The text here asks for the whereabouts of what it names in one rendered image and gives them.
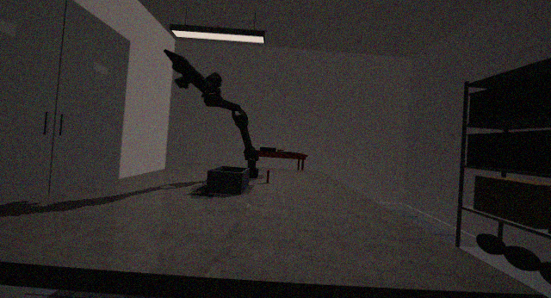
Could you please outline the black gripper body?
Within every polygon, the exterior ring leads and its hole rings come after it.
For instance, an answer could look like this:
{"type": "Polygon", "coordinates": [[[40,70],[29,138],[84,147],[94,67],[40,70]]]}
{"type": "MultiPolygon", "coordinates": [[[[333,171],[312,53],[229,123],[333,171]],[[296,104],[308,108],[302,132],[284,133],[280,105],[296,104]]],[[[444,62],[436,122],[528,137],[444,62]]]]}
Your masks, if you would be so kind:
{"type": "Polygon", "coordinates": [[[189,61],[184,57],[181,57],[179,61],[172,67],[179,73],[184,73],[189,77],[189,81],[195,86],[197,82],[204,78],[192,65],[189,66],[189,61]]]}

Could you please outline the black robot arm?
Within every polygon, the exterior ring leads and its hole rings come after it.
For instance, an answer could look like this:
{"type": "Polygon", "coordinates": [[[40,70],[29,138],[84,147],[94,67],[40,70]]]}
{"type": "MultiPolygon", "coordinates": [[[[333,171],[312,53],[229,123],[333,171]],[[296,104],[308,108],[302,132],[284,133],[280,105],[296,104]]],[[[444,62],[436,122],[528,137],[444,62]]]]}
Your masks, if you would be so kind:
{"type": "MultiPolygon", "coordinates": [[[[187,75],[176,78],[175,81],[179,88],[187,89],[190,84],[189,77],[187,75]]],[[[256,149],[251,144],[251,138],[248,132],[248,117],[246,113],[240,108],[238,104],[228,102],[220,96],[221,76],[217,72],[213,72],[206,78],[201,78],[195,87],[202,92],[201,97],[204,97],[203,101],[208,107],[221,107],[223,109],[229,109],[232,111],[232,118],[236,126],[240,129],[240,133],[245,144],[245,160],[248,160],[247,168],[250,170],[256,169],[256,161],[259,160],[256,149]],[[216,93],[215,93],[216,92],[216,93]],[[214,93],[214,94],[209,94],[214,93]],[[238,111],[240,115],[235,115],[235,111],[238,111]],[[250,159],[254,158],[254,159],[250,159]]]]}

